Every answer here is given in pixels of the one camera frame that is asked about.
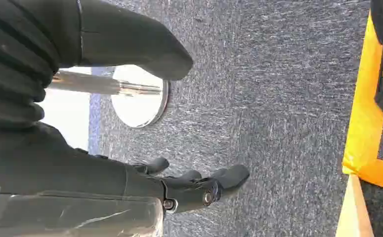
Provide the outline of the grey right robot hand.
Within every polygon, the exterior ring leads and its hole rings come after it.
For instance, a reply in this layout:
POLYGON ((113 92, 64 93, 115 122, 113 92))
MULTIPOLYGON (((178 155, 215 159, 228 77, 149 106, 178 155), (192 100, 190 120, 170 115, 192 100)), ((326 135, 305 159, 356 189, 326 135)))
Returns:
POLYGON ((241 164, 209 177, 159 177, 73 148, 39 102, 61 68, 135 65, 167 80, 193 67, 159 21, 102 0, 0 0, 0 237, 159 237, 166 212, 208 207, 248 180, 241 164))

